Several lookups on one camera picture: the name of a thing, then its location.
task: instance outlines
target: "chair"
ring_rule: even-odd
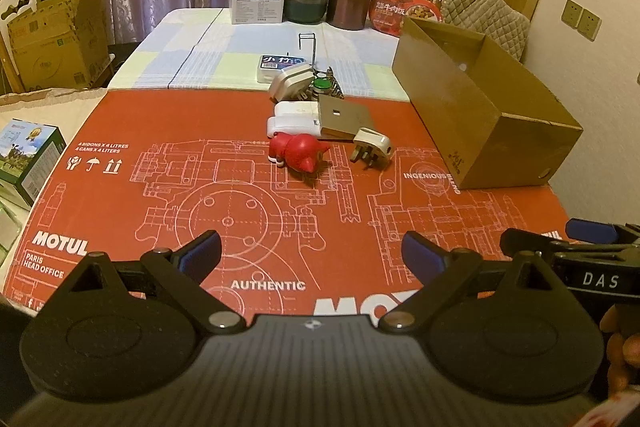
[[[9,40],[9,22],[21,13],[31,9],[36,11],[39,0],[0,0],[0,61],[4,76],[9,81],[9,86],[13,92],[24,92],[24,86],[20,81],[18,68],[15,64],[14,53]]]

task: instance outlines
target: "metal bolt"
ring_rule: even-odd
[[[390,312],[383,320],[392,328],[401,330],[411,326],[415,322],[415,317],[409,312]]]
[[[224,330],[238,325],[241,317],[234,312],[216,312],[209,316],[209,324]]]

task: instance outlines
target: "red food package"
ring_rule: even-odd
[[[440,10],[427,0],[371,0],[369,19],[371,25],[379,32],[399,37],[402,33],[404,16],[419,19],[433,18],[442,22]]]

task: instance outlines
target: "chair backrest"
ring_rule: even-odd
[[[0,0],[0,34],[2,34],[2,40],[18,74],[20,71],[15,65],[14,51],[11,49],[11,42],[9,41],[8,24],[29,9],[36,11],[37,4],[38,0]]]

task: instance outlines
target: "quilted chair cover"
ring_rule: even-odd
[[[503,0],[433,0],[447,24],[484,33],[520,60],[530,22]]]

